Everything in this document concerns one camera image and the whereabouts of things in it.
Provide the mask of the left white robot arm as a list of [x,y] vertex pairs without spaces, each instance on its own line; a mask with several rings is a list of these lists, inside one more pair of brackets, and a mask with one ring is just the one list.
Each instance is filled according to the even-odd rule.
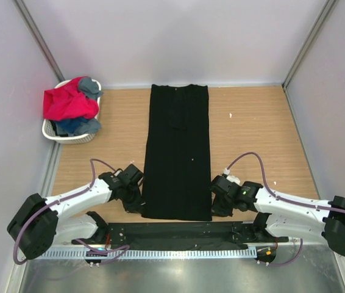
[[100,244],[108,238],[108,224],[91,208],[113,200],[124,210],[141,214],[145,205],[140,192],[143,172],[130,164],[124,170],[93,175],[89,184],[64,194],[43,198],[29,195],[7,226],[15,241],[13,257],[22,264],[32,260],[52,245]]

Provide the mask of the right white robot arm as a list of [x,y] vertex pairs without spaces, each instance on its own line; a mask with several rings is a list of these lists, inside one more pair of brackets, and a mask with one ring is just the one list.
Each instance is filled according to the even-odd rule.
[[232,175],[216,176],[210,186],[215,198],[212,214],[228,217],[237,209],[252,211],[252,234],[264,242],[270,237],[289,237],[327,245],[345,257],[345,198],[313,200],[272,190]]

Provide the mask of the black t shirt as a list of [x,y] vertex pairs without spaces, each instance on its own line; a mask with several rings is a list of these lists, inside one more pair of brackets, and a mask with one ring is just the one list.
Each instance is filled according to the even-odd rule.
[[208,88],[152,85],[142,216],[212,219]]

